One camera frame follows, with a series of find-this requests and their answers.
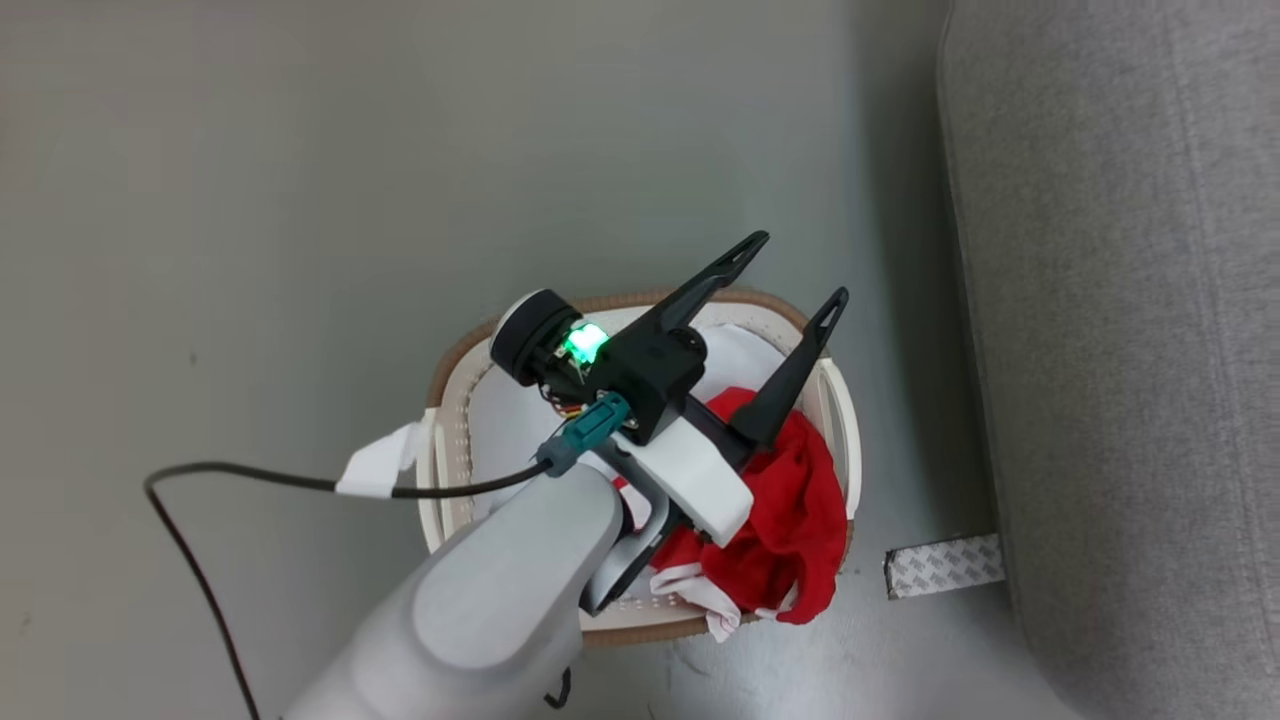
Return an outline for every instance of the red cloth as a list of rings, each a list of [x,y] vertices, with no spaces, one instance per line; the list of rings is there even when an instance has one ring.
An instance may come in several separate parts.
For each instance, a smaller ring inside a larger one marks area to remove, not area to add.
[[[727,420],[753,397],[754,392],[733,387],[708,407]],[[681,528],[658,550],[652,565],[662,570],[701,562],[703,574],[749,611],[778,607],[797,583],[795,607],[778,614],[778,620],[803,625],[831,605],[845,556],[845,498],[827,442],[792,410],[774,451],[756,455],[742,482],[755,502],[728,547],[703,543],[696,533]]]

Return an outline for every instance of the gray fabric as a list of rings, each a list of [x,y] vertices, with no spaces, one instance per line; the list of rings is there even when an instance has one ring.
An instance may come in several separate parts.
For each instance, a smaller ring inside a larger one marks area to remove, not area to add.
[[[960,4],[940,95],[1011,592],[1091,717],[1280,717],[1276,4]]]

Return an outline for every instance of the black cable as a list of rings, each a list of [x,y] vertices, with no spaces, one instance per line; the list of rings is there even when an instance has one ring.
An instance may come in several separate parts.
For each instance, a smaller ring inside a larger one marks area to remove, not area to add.
[[[468,497],[522,483],[536,477],[539,473],[549,469],[550,466],[552,464],[549,460],[543,460],[518,473],[512,473],[511,475],[506,475],[495,480],[452,488],[392,488],[392,497],[398,500],[447,500],[453,497]],[[239,685],[241,694],[244,697],[244,706],[248,708],[248,716],[252,720],[261,720],[261,715],[257,711],[257,702],[253,701],[253,692],[248,687],[248,678],[244,675],[244,667],[241,665],[239,653],[236,652],[236,642],[232,641],[232,633],[227,626],[227,618],[223,615],[223,609],[218,605],[218,598],[214,597],[214,589],[209,585],[209,579],[205,577],[205,571],[200,569],[200,562],[196,561],[195,553],[191,552],[191,546],[187,544],[187,539],[182,537],[182,532],[178,530],[178,525],[174,524],[173,518],[169,516],[169,511],[165,509],[164,502],[160,501],[160,496],[156,495],[155,489],[156,484],[161,480],[205,473],[223,473],[278,486],[323,492],[334,492],[338,483],[334,480],[264,470],[261,468],[241,465],[238,462],[223,462],[220,460],[186,462],[183,465],[163,468],[151,473],[145,480],[142,480],[142,491],[146,493],[147,501],[151,502],[151,507],[155,509],[156,516],[160,518],[165,529],[169,530],[169,537],[173,538],[174,544],[177,544],[178,550],[182,552],[183,560],[187,561],[187,568],[191,570],[191,574],[196,577],[196,583],[200,584],[200,592],[204,593],[209,610],[214,614],[214,621],[218,624],[218,634],[223,638],[223,647],[227,648],[227,657],[230,660],[232,671],[236,674],[236,684]],[[567,673],[568,671],[566,670],[566,688],[568,683]],[[562,691],[562,696],[567,697],[567,693]]]
[[[571,679],[571,675],[568,673],[568,667],[566,667],[564,669],[564,674],[561,675],[561,694],[559,694],[559,697],[552,697],[550,693],[547,693],[547,694],[543,696],[543,702],[545,702],[547,705],[549,705],[552,707],[552,710],[563,710],[564,706],[568,705],[568,691],[570,691],[568,685],[570,685],[570,679]]]

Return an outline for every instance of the teal connector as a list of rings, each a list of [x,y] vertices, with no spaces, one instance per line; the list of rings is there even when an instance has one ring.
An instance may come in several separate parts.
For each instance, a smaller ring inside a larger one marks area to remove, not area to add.
[[[600,445],[627,421],[631,406],[621,395],[611,392],[591,404],[581,415],[564,425],[564,432],[538,447],[538,460],[550,461],[547,474],[558,478],[577,462],[584,452]]]

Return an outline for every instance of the green led light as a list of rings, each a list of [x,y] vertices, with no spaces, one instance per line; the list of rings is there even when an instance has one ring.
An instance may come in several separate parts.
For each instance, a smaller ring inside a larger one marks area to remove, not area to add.
[[[564,338],[564,350],[568,350],[579,365],[589,365],[595,363],[595,354],[607,340],[609,336],[599,325],[588,323],[568,333]]]

